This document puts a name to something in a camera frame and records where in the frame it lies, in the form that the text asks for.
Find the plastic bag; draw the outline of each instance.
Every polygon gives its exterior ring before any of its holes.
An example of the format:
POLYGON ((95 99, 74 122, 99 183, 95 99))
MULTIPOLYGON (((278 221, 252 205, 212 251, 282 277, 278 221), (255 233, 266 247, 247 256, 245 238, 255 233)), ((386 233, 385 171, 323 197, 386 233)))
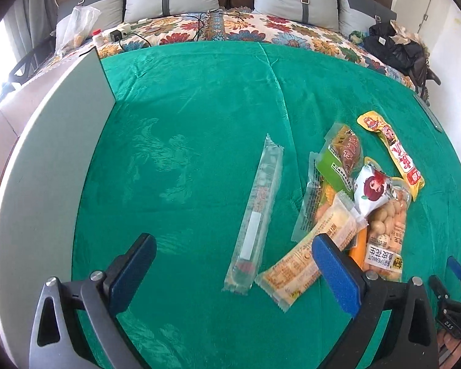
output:
POLYGON ((262 261, 275 196, 280 187, 283 153, 284 148, 273 143, 267 135, 223 291, 246 294, 253 285, 262 261))
POLYGON ((343 190, 353 199, 352 172, 363 161, 360 141, 343 123, 333 124, 325 141, 316 157, 316 168, 336 192, 343 190))
POLYGON ((355 207, 364 218, 367 218, 374 209, 392 198, 391 178, 382 171, 376 161, 366 157, 365 165, 355 179, 353 190, 355 207))
POLYGON ((321 274, 311 252, 315 236, 326 233, 343 250, 366 226, 352 200, 340 191, 311 233, 270 269, 260 273, 255 282, 286 312, 321 274))
POLYGON ((401 145, 393 128, 376 111, 369 111, 364 115, 360 115, 357 122, 369 132, 378 133, 379 138, 388 149, 389 155, 400 171, 401 176, 409 184, 409 189, 415 201, 418 192, 425 186, 425 180, 413 163, 412 158, 401 145))
POLYGON ((392 183, 392 198, 369 216, 364 270, 399 281, 403 271, 400 254, 412 196, 402 179, 394 178, 392 183))
POLYGON ((298 243, 313 229, 316 224, 316 212, 321 198, 321 175, 316 169, 315 153, 309 154, 309 170, 306 192, 302 199, 299 217, 292 232, 292 241, 298 243))
POLYGON ((57 55, 63 57, 69 51, 79 48, 92 32, 100 14, 101 11, 94 7, 74 7, 57 55))

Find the blue gripper pad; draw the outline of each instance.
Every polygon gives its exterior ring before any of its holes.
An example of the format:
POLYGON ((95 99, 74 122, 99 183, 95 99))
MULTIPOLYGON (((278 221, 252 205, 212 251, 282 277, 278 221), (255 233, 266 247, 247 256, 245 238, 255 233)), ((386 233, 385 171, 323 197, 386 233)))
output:
POLYGON ((155 259, 156 252, 155 238, 148 235, 112 284, 108 308, 112 316, 116 316, 128 309, 136 290, 155 259))
POLYGON ((447 259, 447 266, 461 280, 461 264, 452 255, 447 259))
POLYGON ((360 309, 360 290, 340 257, 319 236, 313 240, 312 254, 338 304, 354 318, 360 309))

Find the clothing pile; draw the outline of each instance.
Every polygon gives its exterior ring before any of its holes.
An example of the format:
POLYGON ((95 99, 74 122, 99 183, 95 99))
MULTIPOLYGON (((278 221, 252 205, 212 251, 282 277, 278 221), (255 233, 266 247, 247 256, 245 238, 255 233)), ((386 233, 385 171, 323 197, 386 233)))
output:
POLYGON ((384 64, 410 76, 417 92, 425 101, 428 98, 425 83, 440 79, 429 67, 429 51, 416 33, 407 32, 396 21, 377 23, 369 28, 369 36, 363 39, 364 49, 384 64))

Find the white bottle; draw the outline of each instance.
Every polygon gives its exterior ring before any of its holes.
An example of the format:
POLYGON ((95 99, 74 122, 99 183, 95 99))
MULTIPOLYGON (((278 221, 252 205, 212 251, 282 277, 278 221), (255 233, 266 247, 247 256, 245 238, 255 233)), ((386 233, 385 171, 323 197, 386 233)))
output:
POLYGON ((104 45, 104 36, 101 34, 101 29, 92 32, 92 41, 97 48, 104 45))

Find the floral bedspread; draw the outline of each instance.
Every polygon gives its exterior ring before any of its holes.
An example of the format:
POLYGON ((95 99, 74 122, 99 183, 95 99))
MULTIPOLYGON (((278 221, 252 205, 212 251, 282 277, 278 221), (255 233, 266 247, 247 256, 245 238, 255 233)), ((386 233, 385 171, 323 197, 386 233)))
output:
MULTIPOLYGON (((121 43, 106 43, 98 49, 99 57, 106 58, 126 51, 164 44, 237 40, 273 43, 306 49, 344 59, 388 76, 415 90, 411 79, 404 76, 339 33, 316 26, 289 21, 269 15, 252 14, 249 9, 219 10, 205 14, 185 14, 149 20, 143 25, 132 24, 132 35, 121 43)), ((92 41, 72 51, 62 59, 69 59, 94 46, 92 41)), ((47 71, 60 61, 51 58, 39 72, 47 71)))

